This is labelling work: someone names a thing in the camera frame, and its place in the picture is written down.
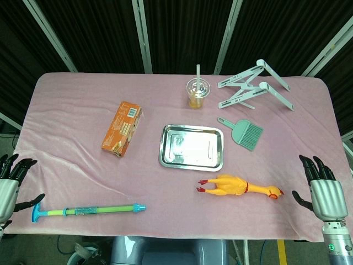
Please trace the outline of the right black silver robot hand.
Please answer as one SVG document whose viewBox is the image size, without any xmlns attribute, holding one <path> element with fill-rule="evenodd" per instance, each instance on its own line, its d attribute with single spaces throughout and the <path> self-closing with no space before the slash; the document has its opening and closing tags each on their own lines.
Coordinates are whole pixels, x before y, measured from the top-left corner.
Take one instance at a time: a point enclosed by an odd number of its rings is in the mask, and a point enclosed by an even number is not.
<svg viewBox="0 0 353 265">
<path fill-rule="evenodd" d="M 311 201 L 302 199 L 299 193 L 293 190 L 295 201 L 314 212 L 323 222 L 344 220 L 348 216 L 348 209 L 342 185 L 336 180 L 333 171 L 317 156 L 310 159 L 299 155 L 299 159 L 303 164 Z"/>
</svg>

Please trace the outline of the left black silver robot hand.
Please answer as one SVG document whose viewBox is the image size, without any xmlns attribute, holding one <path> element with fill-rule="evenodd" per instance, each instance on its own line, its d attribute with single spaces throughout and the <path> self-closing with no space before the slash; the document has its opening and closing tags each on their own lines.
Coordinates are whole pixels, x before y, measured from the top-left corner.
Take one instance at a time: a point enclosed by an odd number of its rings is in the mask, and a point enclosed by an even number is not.
<svg viewBox="0 0 353 265">
<path fill-rule="evenodd" d="M 45 197 L 42 193 L 29 202 L 17 203 L 19 190 L 28 170 L 38 162 L 32 158 L 24 158 L 13 166 L 18 156 L 1 156 L 1 225 L 10 224 L 10 217 L 14 212 L 31 208 Z"/>
</svg>

